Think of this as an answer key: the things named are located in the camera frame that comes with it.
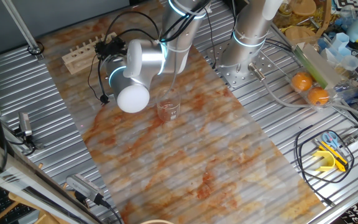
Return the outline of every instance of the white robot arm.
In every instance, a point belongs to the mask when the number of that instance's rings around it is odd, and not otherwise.
[[[231,42],[223,52],[221,68],[239,75],[262,48],[272,19],[283,0],[253,0],[239,13]],[[127,113],[144,109],[150,100],[150,83],[155,75],[181,73],[210,0],[168,0],[159,40],[132,40],[126,57],[106,63],[109,84],[118,107]]]

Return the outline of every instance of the wire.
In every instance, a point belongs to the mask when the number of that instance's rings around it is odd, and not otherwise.
[[[206,17],[208,18],[208,23],[209,23],[209,28],[211,29],[211,43],[212,43],[212,50],[214,51],[214,64],[212,65],[212,69],[215,69],[216,66],[216,55],[215,55],[215,45],[214,45],[214,40],[213,40],[213,35],[212,35],[212,25],[211,25],[211,21],[209,19],[209,14],[208,11],[205,9],[205,13],[206,13]]]
[[[148,37],[150,37],[152,40],[157,40],[156,38],[154,38],[154,37],[152,37],[150,34],[148,34],[146,31],[144,31],[144,30],[142,30],[142,29],[138,29],[138,28],[133,28],[133,29],[125,30],[124,32],[122,32],[122,33],[118,34],[117,36],[115,36],[114,39],[116,39],[116,38],[118,38],[118,37],[120,37],[120,36],[122,36],[122,35],[124,35],[124,34],[126,34],[126,33],[128,33],[128,32],[132,32],[132,31],[142,32],[142,33],[144,33],[145,35],[147,35]]]
[[[114,216],[118,219],[118,222],[120,223],[120,224],[122,224],[122,221],[121,221],[121,219],[119,218],[119,216],[118,216],[118,214],[116,213],[116,211],[114,211],[114,209],[112,209],[112,207],[109,205],[108,206],[108,209],[110,209],[110,211],[112,211],[112,213],[114,214]]]
[[[288,48],[288,49],[291,49],[292,47],[290,46],[290,45],[288,45],[288,44],[286,44],[286,43],[283,43],[283,42],[281,42],[281,41],[279,41],[279,40],[273,40],[273,39],[271,39],[271,38],[266,38],[266,40],[269,40],[269,41],[271,41],[271,42],[273,42],[273,43],[279,43],[279,44],[281,44],[281,45],[284,45],[286,48]]]
[[[287,47],[285,47],[285,46],[281,46],[281,45],[278,45],[278,44],[275,44],[275,43],[271,43],[271,42],[269,42],[269,41],[265,41],[265,44],[270,45],[270,46],[274,46],[274,47],[277,47],[277,48],[280,48],[280,49],[282,49],[282,50],[285,50],[286,52],[292,52],[291,49],[289,49],[289,48],[287,48]]]
[[[266,87],[266,90],[270,93],[270,95],[274,98],[275,101],[277,101],[277,103],[280,103],[281,105],[287,106],[287,107],[291,107],[291,108],[308,108],[310,107],[310,105],[294,105],[291,103],[286,103],[282,100],[280,100],[277,96],[274,95],[274,93],[272,92],[272,90],[269,88],[269,86],[266,83],[266,80],[262,80],[262,83],[264,84],[264,86]]]
[[[103,83],[102,83],[102,77],[101,77],[101,75],[100,75],[101,64],[102,64],[102,61],[99,60],[99,62],[98,62],[98,80],[99,80],[100,89],[101,89],[101,91],[102,91],[102,95],[105,95],[106,92],[104,91],[104,87],[103,87]]]
[[[96,95],[96,92],[94,91],[94,89],[92,88],[91,84],[90,84],[90,77],[91,77],[91,74],[92,74],[92,68],[93,68],[93,62],[94,62],[94,59],[96,58],[96,55],[93,57],[92,59],[92,63],[91,63],[91,70],[89,71],[89,75],[88,75],[88,86],[91,88],[91,90],[93,91],[93,95],[96,99],[100,100],[99,97]]]
[[[340,104],[333,104],[334,107],[341,108],[350,112],[353,112],[354,114],[358,115],[358,110],[351,108],[350,106],[340,105]]]
[[[203,10],[208,4],[209,4],[210,0],[206,0],[204,2],[204,4],[199,8],[199,9],[192,9],[192,12],[201,12],[201,10]],[[169,42],[169,41],[173,41],[175,40],[183,31],[185,31],[185,29],[190,25],[190,23],[193,21],[193,19],[195,18],[195,15],[190,16],[189,13],[185,14],[184,16],[182,16],[181,18],[179,18],[179,20],[177,20],[163,35],[162,38],[160,39],[161,42]],[[169,38],[165,39],[165,36],[169,33],[169,31],[174,28],[179,21],[181,21],[182,19],[185,19],[185,21],[182,22],[181,26],[179,27],[179,29]]]
[[[31,146],[32,146],[32,150],[31,152],[24,154],[25,156],[29,156],[31,154],[33,154],[35,152],[35,150],[37,149],[37,147],[35,146],[35,144],[33,142],[30,142]]]
[[[164,39],[165,36],[167,36],[168,33],[169,33],[176,25],[178,25],[178,23],[179,23],[180,21],[182,21],[182,20],[188,18],[187,16],[189,16],[189,15],[186,14],[186,15],[182,16],[181,18],[179,18],[176,22],[174,22],[174,23],[172,24],[172,26],[170,26],[170,27],[167,29],[167,31],[165,31],[165,33],[162,34],[162,36],[159,38],[159,40]]]
[[[21,145],[24,145],[25,144],[25,142],[12,142],[12,141],[9,141],[9,140],[7,140],[9,143],[11,143],[11,144],[14,144],[14,145],[16,145],[16,146],[21,146]]]
[[[295,158],[295,159],[296,159],[296,161],[297,161],[297,163],[298,163],[298,166],[299,166],[299,168],[300,168],[300,170],[301,170],[303,180],[305,180],[305,182],[309,185],[309,187],[312,189],[312,191],[313,191],[314,193],[316,193],[318,196],[320,196],[328,205],[333,206],[334,203],[333,203],[330,199],[328,199],[328,198],[322,196],[316,189],[313,188],[313,186],[309,183],[309,180],[306,178],[306,175],[308,175],[308,176],[310,176],[310,177],[313,177],[313,178],[315,178],[315,179],[321,180],[321,181],[323,181],[323,182],[331,183],[331,184],[340,183],[342,180],[344,180],[344,179],[349,175],[350,171],[353,169],[353,165],[354,165],[354,155],[353,155],[352,151],[346,146],[346,144],[345,144],[345,142],[343,141],[343,139],[342,139],[335,131],[332,131],[332,130],[320,131],[319,133],[315,134],[314,136],[312,136],[312,137],[308,138],[307,140],[305,140],[304,142],[302,142],[302,143],[300,144],[299,148],[298,148],[298,140],[299,140],[299,137],[301,136],[301,134],[302,134],[303,132],[305,132],[306,130],[310,129],[311,127],[313,127],[313,125],[308,126],[307,128],[303,129],[303,130],[300,131],[300,132],[298,133],[298,135],[296,136],[296,138],[295,138],[295,156],[296,156],[296,158]],[[304,170],[304,168],[303,168],[303,162],[302,162],[302,147],[303,147],[303,145],[304,145],[306,142],[311,141],[311,140],[314,139],[315,137],[317,137],[317,136],[319,136],[320,134],[323,134],[323,133],[325,133],[325,132],[327,132],[327,131],[332,131],[334,134],[336,134],[336,136],[338,136],[339,140],[341,140],[341,142],[342,142],[343,147],[345,147],[345,148],[347,149],[348,153],[349,153],[350,156],[351,156],[351,164],[350,164],[348,170],[345,172],[345,174],[343,175],[342,178],[340,178],[339,180],[336,180],[336,181],[326,180],[326,179],[324,179],[324,178],[320,178],[320,177],[317,177],[317,176],[315,176],[315,175],[311,175],[311,174],[307,173],[307,172]]]
[[[120,18],[121,16],[123,16],[123,15],[125,15],[125,14],[130,14],[130,13],[140,14],[140,15],[146,17],[149,21],[152,22],[153,26],[155,27],[155,30],[157,31],[157,35],[160,36],[160,31],[158,30],[158,27],[157,27],[156,23],[154,22],[154,20],[153,20],[150,16],[144,14],[143,12],[128,11],[128,12],[123,12],[123,13],[121,13],[120,15],[118,15],[118,16],[110,23],[110,26],[109,26],[109,28],[107,29],[107,32],[106,32],[106,36],[104,36],[104,41],[103,41],[104,43],[106,43],[107,35],[109,34],[112,25],[118,20],[118,18]]]

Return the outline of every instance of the clear plastic box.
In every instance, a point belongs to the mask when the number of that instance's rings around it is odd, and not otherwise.
[[[338,100],[338,99],[343,99],[346,101],[346,103],[355,103],[358,102],[358,73],[354,70],[354,71],[348,71],[346,70],[346,66],[341,65],[341,62],[338,62],[338,59],[340,58],[340,54],[338,51],[336,51],[330,42],[328,42],[327,39],[325,39],[324,37],[310,37],[307,39],[298,39],[298,40],[294,40],[293,44],[299,44],[299,43],[305,43],[305,44],[310,44],[314,49],[318,50],[318,53],[320,54],[324,49],[321,48],[324,47],[325,49],[330,50],[330,52],[333,53],[333,55],[331,56],[330,60],[327,60],[326,58],[324,58],[324,61],[327,62],[327,64],[334,69],[334,74],[327,74],[324,72],[321,72],[321,65],[317,65],[313,63],[313,60],[309,60],[302,51],[300,51],[300,48],[296,48],[295,49],[295,55],[297,57],[297,59],[301,62],[301,64],[303,65],[302,68],[300,68],[299,70],[293,72],[293,73],[289,73],[288,74],[288,81],[291,83],[292,77],[297,73],[297,72],[302,72],[302,71],[307,71],[309,72],[313,77],[315,82],[313,83],[313,86],[322,86],[324,87],[324,89],[326,91],[328,91],[329,95],[330,95],[330,99],[329,102],[326,103],[325,105],[322,106],[316,106],[313,105],[315,107],[315,109],[320,109],[320,108],[325,108],[329,105],[330,102],[334,101],[334,100]],[[333,76],[338,76],[340,77],[341,81],[335,85],[332,86],[332,88],[325,88],[325,86],[327,85],[326,83],[326,79],[328,78],[332,78]],[[307,97],[308,91],[306,92],[301,92],[300,95],[308,102],[311,104],[310,100]]]

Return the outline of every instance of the clear glass cup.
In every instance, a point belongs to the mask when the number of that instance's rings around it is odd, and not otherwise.
[[[180,92],[179,88],[173,87],[168,93],[169,86],[159,89],[155,97],[157,113],[163,121],[173,121],[179,116],[180,112]]]

